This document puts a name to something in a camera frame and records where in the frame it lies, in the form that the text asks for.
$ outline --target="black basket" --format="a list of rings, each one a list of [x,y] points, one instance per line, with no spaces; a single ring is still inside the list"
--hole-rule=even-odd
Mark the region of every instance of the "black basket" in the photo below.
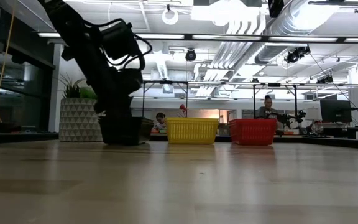
[[[152,120],[141,117],[120,120],[99,117],[99,124],[104,143],[126,146],[136,146],[149,141],[154,125]]]

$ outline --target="potted plant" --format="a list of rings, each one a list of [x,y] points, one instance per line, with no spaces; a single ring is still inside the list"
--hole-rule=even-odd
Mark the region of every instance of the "potted plant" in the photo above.
[[[80,88],[84,79],[72,82],[63,77],[65,85],[60,102],[59,140],[64,142],[102,141],[98,115],[94,111],[96,94],[90,87]]]

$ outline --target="plastic basket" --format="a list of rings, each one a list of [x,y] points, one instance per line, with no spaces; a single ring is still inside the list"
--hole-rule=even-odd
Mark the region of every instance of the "plastic basket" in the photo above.
[[[243,146],[268,146],[273,144],[277,129],[276,119],[236,119],[230,121],[233,143]]]
[[[167,118],[167,134],[170,144],[213,144],[218,119]]]
[[[109,119],[99,117],[103,142],[106,144],[122,144],[136,146],[150,140],[153,121],[135,117],[126,119]]]

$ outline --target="white geometric planter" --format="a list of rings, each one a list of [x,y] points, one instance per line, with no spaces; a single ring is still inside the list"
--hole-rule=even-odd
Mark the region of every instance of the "white geometric planter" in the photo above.
[[[100,142],[102,134],[94,99],[65,98],[60,102],[59,140],[63,142]]]

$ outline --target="red basket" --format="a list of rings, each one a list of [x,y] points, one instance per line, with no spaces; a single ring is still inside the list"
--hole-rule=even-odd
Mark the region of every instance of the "red basket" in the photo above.
[[[236,119],[230,121],[232,142],[243,146],[273,144],[276,119]]]

